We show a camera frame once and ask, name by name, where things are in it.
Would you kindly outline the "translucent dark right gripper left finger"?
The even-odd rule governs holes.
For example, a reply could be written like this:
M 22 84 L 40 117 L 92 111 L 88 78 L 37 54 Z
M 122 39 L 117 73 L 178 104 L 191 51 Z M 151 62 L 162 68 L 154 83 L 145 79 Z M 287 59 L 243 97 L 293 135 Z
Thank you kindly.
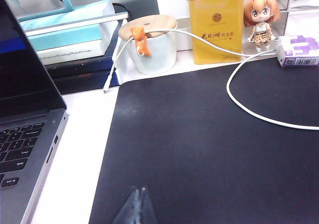
M 112 221 L 113 224 L 140 223 L 140 191 L 133 189 L 124 205 Z

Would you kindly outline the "translucent dark right gripper right finger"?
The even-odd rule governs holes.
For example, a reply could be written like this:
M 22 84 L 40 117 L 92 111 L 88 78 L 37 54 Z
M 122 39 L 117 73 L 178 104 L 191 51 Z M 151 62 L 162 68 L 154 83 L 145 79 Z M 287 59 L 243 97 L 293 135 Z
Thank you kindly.
M 152 201 L 146 187 L 142 187 L 140 195 L 139 224 L 157 224 Z

